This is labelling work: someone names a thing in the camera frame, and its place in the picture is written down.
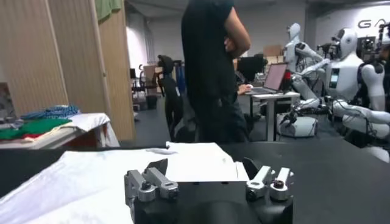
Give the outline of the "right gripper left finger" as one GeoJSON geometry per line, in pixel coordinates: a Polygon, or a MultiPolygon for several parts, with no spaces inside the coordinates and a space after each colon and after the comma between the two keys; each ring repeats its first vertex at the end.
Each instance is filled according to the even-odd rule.
{"type": "Polygon", "coordinates": [[[171,181],[166,175],[168,159],[151,162],[143,172],[128,170],[124,175],[125,204],[134,211],[134,201],[149,203],[157,198],[168,201],[179,196],[178,182],[171,181]]]}

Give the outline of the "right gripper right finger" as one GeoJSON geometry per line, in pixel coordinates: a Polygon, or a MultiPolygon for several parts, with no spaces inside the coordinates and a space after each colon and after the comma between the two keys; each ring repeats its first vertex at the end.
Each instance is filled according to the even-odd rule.
{"type": "Polygon", "coordinates": [[[287,201],[291,191],[294,173],[290,168],[281,167],[277,173],[271,166],[259,165],[250,158],[243,158],[243,166],[249,177],[246,182],[246,197],[255,201],[269,194],[271,200],[287,201]]]}

